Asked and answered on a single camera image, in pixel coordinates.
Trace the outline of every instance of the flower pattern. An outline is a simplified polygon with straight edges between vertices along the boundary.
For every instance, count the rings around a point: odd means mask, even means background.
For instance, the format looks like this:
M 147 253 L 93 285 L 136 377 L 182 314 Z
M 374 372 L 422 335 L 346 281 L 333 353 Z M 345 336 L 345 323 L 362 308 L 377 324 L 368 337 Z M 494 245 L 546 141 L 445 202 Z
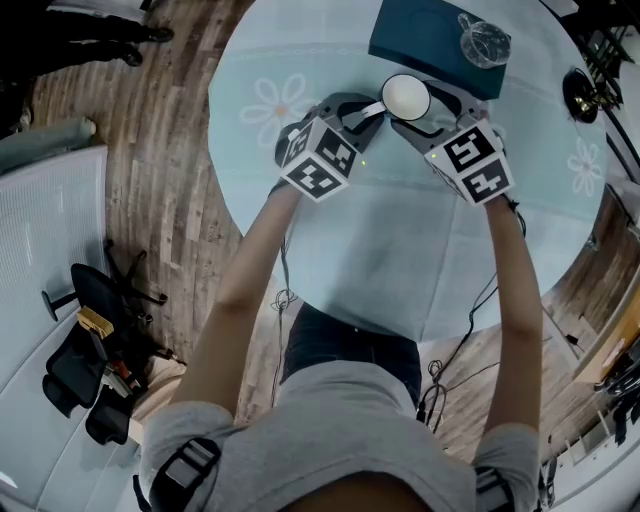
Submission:
M 578 137 L 577 155 L 571 155 L 567 166 L 576 173 L 573 179 L 573 193 L 580 194 L 583 190 L 587 197 L 592 197 L 595 181 L 603 177 L 602 168 L 595 164 L 598 157 L 598 146 L 591 144 L 587 147 L 582 137 Z
M 240 111 L 245 124 L 262 124 L 258 132 L 258 145 L 273 148 L 283 127 L 300 121 L 318 101 L 305 98 L 307 80 L 301 73 L 289 76 L 278 91 L 273 80 L 259 78 L 254 91 L 261 103 L 249 105 Z

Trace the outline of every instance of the round table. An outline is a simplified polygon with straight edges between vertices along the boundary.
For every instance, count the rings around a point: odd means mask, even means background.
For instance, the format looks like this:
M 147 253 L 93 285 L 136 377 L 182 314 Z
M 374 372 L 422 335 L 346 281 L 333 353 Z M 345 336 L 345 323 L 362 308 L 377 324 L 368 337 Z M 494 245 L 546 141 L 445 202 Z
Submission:
M 562 79 L 584 63 L 536 1 L 453 0 L 502 27 L 512 56 L 500 98 L 489 102 L 508 151 L 542 293 L 566 272 L 590 235 L 604 189 L 605 132 L 570 119 Z M 398 72 L 368 55 L 382 0 L 257 0 L 235 30 L 210 86 L 209 147 L 225 202 L 242 232 L 280 169 L 280 129 L 334 92 L 371 96 Z M 422 121 L 453 117 L 434 102 Z M 288 235 L 291 288 L 315 308 L 363 329 L 415 341 L 463 334 L 468 312 L 495 272 L 482 207 L 457 198 L 423 157 L 381 128 L 350 187 L 319 205 L 306 198 Z M 278 263 L 276 275 L 282 277 Z M 476 329 L 500 321 L 497 295 Z

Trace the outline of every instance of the shoulder strap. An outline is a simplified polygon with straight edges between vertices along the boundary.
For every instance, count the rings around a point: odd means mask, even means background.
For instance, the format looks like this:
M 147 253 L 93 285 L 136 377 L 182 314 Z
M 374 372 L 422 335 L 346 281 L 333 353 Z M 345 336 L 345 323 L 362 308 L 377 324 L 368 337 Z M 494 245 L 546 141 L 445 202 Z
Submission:
M 220 459 L 220 448 L 211 439 L 185 443 L 160 468 L 150 493 L 153 512 L 182 512 L 196 489 Z

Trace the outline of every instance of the teal box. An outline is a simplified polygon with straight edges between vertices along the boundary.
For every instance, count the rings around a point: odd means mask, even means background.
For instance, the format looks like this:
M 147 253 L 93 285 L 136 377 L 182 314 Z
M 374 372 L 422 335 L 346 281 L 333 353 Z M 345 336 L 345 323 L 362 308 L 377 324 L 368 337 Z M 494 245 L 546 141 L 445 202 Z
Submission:
M 462 13 L 443 0 L 384 0 L 369 42 L 369 53 L 465 89 L 479 100 L 500 96 L 506 66 L 481 69 L 460 48 Z

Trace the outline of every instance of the black wire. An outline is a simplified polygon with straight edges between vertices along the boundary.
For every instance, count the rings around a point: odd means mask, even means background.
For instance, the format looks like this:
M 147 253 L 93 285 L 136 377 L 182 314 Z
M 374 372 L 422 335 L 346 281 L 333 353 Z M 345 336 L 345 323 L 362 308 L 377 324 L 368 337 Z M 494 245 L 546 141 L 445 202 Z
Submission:
M 495 363 L 489 364 L 487 366 L 485 366 L 484 368 L 482 368 L 481 370 L 478 370 L 475 373 L 472 373 L 471 375 L 469 375 L 466 379 L 458 382 L 455 386 L 449 388 L 449 393 L 451 393 L 454 389 L 459 388 L 460 386 L 462 386 L 463 384 L 466 384 L 467 382 L 469 382 L 471 379 L 473 379 L 474 377 L 480 375 L 482 372 L 485 372 L 487 370 L 490 370 L 491 368 L 493 368 L 494 366 L 498 366 L 500 364 L 500 361 L 496 361 Z
M 276 388 L 278 383 L 278 374 L 282 366 L 282 315 L 285 310 L 298 299 L 298 296 L 289 288 L 289 265 L 287 264 L 287 252 L 289 251 L 289 245 L 287 239 L 282 241 L 280 246 L 280 261 L 282 262 L 282 271 L 284 273 L 284 285 L 285 289 L 280 290 L 276 294 L 275 300 L 271 303 L 271 307 L 278 312 L 278 344 L 280 347 L 280 355 L 278 356 L 278 366 L 276 366 L 276 373 L 273 376 L 273 384 L 271 386 L 271 407 L 275 403 Z
M 511 211 L 513 211 L 514 215 L 516 215 L 516 217 L 518 218 L 518 221 L 520 222 L 520 228 L 522 229 L 522 236 L 526 238 L 527 236 L 527 224 L 524 221 L 524 218 L 522 217 L 522 215 L 520 215 L 520 212 L 518 212 L 518 203 L 516 203 L 515 201 L 512 201 L 511 199 L 509 199 L 506 195 L 504 195 L 504 198 L 507 200 L 507 202 L 509 203 L 509 208 L 511 209 Z M 424 394 L 422 395 L 422 399 L 420 400 L 420 403 L 418 404 L 418 412 L 416 415 L 416 419 L 418 421 L 420 421 L 421 423 L 425 423 L 428 427 L 431 427 L 431 418 L 433 417 L 433 414 L 435 413 L 435 407 L 436 407 L 436 402 L 438 401 L 439 396 L 442 394 L 442 406 L 440 407 L 440 412 L 438 414 L 438 417 L 436 419 L 436 423 L 433 426 L 432 432 L 435 434 L 438 430 L 438 427 L 440 426 L 440 422 L 442 421 L 442 415 L 444 414 L 444 409 L 445 406 L 447 404 L 447 388 L 445 388 L 442 384 L 440 384 L 440 379 L 442 378 L 442 374 L 447 370 L 447 368 L 449 368 L 449 366 L 451 365 L 451 363 L 453 362 L 453 360 L 455 359 L 455 357 L 458 355 L 458 352 L 460 352 L 460 349 L 462 348 L 462 346 L 467 342 L 467 340 L 469 339 L 469 337 L 471 336 L 471 333 L 473 332 L 473 328 L 474 328 L 474 321 L 473 321 L 473 315 L 476 313 L 476 311 L 478 311 L 482 306 L 484 306 L 487 301 L 493 297 L 493 295 L 498 291 L 498 286 L 496 286 L 489 295 L 487 295 L 482 301 L 480 301 L 482 295 L 489 289 L 489 287 L 491 286 L 491 283 L 493 283 L 493 280 L 496 278 L 497 274 L 493 274 L 493 276 L 491 277 L 491 279 L 489 280 L 489 282 L 485 285 L 485 287 L 482 289 L 482 291 L 480 291 L 480 293 L 478 294 L 478 296 L 476 297 L 476 300 L 473 301 L 473 307 L 471 308 L 471 311 L 469 311 L 469 330 L 467 331 L 467 333 L 462 337 L 462 340 L 460 340 L 460 343 L 458 343 L 458 345 L 456 346 L 455 350 L 452 352 L 452 354 L 447 358 L 446 363 L 442 364 L 442 361 L 440 361 L 439 359 L 435 359 L 433 361 L 431 361 L 429 363 L 429 366 L 427 367 L 427 371 L 429 372 L 429 375 L 431 375 L 431 381 L 433 382 L 433 384 L 431 386 L 429 386 L 427 388 L 427 390 L 424 392 Z M 429 412 L 426 412 L 427 409 L 427 395 L 431 392 L 434 392 L 434 397 L 431 400 L 431 405 L 429 407 Z

